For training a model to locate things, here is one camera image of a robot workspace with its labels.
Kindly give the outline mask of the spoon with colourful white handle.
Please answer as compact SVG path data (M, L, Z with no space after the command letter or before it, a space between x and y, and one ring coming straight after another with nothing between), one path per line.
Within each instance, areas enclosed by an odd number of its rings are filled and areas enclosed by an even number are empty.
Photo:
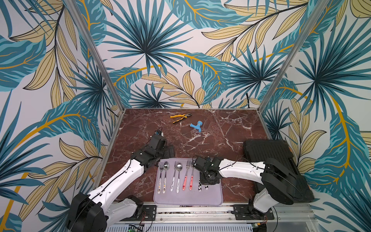
M162 193L165 194L166 193L166 184L167 184L167 171L169 170L169 167L170 167L170 164L168 161L166 161L163 165L163 169L165 171L165 175L164 175L164 182L163 182L163 188L162 188Z

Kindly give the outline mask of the fork with black-white handle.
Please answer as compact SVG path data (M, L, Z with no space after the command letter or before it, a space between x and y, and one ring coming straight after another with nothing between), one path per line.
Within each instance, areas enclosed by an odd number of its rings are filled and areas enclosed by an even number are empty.
M202 184L201 184L200 180L199 180L199 184L198 184L198 191L202 191Z

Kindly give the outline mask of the fork with pink handle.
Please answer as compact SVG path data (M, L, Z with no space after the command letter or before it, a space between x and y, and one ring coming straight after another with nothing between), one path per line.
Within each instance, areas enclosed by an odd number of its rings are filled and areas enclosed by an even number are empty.
M182 190L186 189L188 170L190 169L190 166L191 166L191 160L188 160L187 163L186 163L186 173L185 173L185 177L184 177L184 181L183 181Z

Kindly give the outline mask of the fork with Pochacco white handle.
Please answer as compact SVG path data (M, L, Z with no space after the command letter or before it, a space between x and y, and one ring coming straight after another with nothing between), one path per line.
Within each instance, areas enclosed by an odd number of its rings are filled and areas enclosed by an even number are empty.
M177 164L178 164L178 162L175 161L174 162L174 175L173 175L173 178L172 178L171 189L170 189L171 192L174 190L174 183L175 183L175 175L176 175L176 171L177 171L177 168L176 168L177 167Z

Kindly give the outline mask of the spoon with pink handle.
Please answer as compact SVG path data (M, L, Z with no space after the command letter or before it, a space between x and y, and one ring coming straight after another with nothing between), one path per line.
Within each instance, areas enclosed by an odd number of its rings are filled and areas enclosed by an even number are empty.
M194 162L191 161L190 163L190 168L191 168L191 178L190 178L190 183L189 183L189 190L193 189L193 182L194 182Z

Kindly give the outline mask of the spoon with Pochacco white handle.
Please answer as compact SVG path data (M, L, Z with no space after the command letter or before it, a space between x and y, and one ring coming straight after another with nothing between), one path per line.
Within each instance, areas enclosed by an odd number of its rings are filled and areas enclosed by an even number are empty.
M178 171L178 179L177 179L177 186L176 186L176 193L179 193L180 191L180 173L183 169L183 165L182 163L178 162L177 165L176 165L176 169Z

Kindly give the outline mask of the fork with colourful white handle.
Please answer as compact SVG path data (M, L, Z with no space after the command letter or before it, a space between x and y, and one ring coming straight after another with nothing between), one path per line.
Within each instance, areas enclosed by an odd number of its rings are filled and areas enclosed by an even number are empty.
M158 185L157 185L157 194L161 193L161 186L162 186L162 172L164 170L164 163L161 162L159 163L159 180L158 180Z

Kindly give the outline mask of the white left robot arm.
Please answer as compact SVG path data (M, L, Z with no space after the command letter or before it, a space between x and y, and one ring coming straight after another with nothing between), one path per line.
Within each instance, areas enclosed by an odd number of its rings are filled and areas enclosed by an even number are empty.
M143 203L138 198L130 196L118 203L116 198L161 159L174 156L174 148L167 145L162 130L156 130L110 179L91 192L79 193L73 198L66 220L68 231L104 232L122 219L140 215Z

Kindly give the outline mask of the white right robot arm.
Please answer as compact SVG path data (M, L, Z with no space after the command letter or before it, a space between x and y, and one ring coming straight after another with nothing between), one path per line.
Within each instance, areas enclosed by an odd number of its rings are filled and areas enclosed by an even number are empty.
M202 185L216 185L223 178L239 178L261 184L263 189L248 205L247 215L263 216L277 204L292 205L299 192L297 175L278 160L242 162L224 158L202 158L192 160L191 167L200 172Z

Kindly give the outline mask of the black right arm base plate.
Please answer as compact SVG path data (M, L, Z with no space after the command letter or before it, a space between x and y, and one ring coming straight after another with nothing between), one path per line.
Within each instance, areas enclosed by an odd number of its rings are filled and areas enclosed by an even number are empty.
M271 209L266 213L262 213L250 205L233 205L231 213L236 220L267 221L275 219Z

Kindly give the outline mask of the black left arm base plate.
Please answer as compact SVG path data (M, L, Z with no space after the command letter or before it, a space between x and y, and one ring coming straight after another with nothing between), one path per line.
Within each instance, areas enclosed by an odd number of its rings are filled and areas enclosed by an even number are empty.
M144 205L141 206L132 217L122 219L121 221L155 221L156 214L156 205Z

